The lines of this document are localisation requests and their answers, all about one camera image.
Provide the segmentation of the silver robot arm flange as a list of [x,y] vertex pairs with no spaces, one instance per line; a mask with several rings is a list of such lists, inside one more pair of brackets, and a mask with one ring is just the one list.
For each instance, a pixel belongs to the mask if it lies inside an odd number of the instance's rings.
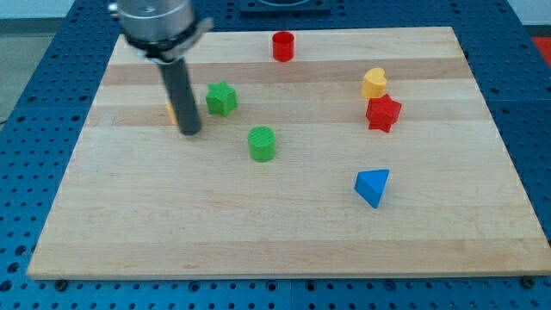
[[108,12],[118,19],[127,43],[161,65],[183,59],[214,27],[212,18],[196,14],[191,0],[115,0]]

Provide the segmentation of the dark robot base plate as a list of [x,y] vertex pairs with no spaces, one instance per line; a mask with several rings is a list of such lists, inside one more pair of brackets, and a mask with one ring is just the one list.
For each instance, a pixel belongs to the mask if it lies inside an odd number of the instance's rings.
[[331,11],[332,0],[240,0],[241,15],[271,13],[326,13]]

